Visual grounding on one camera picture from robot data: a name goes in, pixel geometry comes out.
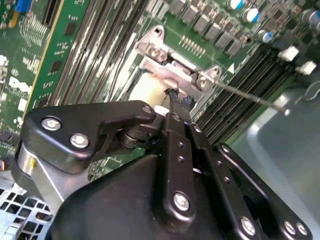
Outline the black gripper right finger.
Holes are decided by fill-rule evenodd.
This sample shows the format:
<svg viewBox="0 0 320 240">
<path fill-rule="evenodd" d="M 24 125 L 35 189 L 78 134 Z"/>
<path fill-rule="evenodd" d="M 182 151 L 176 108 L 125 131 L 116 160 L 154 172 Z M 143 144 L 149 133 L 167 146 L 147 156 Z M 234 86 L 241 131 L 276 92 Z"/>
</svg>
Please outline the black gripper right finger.
<svg viewBox="0 0 320 240">
<path fill-rule="evenodd" d="M 308 226 L 227 144 L 212 147 L 190 117 L 181 115 L 191 141 L 198 215 L 183 240 L 310 240 Z"/>
</svg>

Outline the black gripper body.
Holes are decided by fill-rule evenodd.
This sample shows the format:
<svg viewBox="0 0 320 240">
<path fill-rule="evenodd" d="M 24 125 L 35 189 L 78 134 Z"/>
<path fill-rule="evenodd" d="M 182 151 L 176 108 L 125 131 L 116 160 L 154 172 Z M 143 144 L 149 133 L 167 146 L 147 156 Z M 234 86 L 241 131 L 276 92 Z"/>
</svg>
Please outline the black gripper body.
<svg viewBox="0 0 320 240">
<path fill-rule="evenodd" d="M 174 233 L 154 214 L 163 190 L 195 192 L 195 220 Z M 192 162 L 139 157 L 72 193 L 49 229 L 52 240 L 222 240 L 201 174 Z"/>
</svg>

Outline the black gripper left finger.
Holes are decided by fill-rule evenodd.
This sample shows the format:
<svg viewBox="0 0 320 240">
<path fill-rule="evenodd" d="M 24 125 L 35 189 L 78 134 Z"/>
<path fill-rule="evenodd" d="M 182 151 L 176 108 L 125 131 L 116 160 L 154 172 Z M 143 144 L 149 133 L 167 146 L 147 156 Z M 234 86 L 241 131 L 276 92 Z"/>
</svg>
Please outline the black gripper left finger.
<svg viewBox="0 0 320 240">
<path fill-rule="evenodd" d="M 28 191 L 37 190 L 54 215 L 75 191 L 137 160 L 155 155 L 191 161 L 181 99 L 166 90 L 169 112 L 140 100 L 41 107 L 24 118 L 16 163 Z M 195 191 L 165 189 L 153 212 L 163 225 L 191 225 Z"/>
</svg>

